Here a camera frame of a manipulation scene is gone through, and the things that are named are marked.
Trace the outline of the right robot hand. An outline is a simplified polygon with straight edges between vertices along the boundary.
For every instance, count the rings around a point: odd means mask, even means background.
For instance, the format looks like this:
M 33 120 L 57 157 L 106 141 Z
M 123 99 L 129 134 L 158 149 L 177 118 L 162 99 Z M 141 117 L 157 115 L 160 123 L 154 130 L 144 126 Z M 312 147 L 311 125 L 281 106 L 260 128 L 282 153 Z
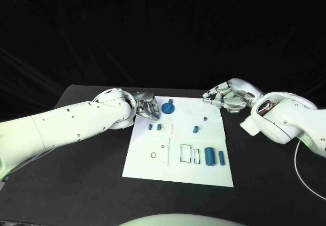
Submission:
M 203 93 L 201 102 L 229 113 L 239 113 L 245 107 L 252 108 L 263 94 L 249 82 L 232 78 Z

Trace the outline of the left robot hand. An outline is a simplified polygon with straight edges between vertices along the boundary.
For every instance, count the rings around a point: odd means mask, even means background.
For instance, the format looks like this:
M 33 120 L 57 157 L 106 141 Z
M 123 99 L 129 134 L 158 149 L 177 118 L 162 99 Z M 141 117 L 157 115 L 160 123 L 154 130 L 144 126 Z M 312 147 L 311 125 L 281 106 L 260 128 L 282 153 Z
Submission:
M 148 120 L 157 121 L 160 118 L 160 111 L 154 93 L 144 91 L 134 93 L 132 96 L 136 102 L 135 115 Z

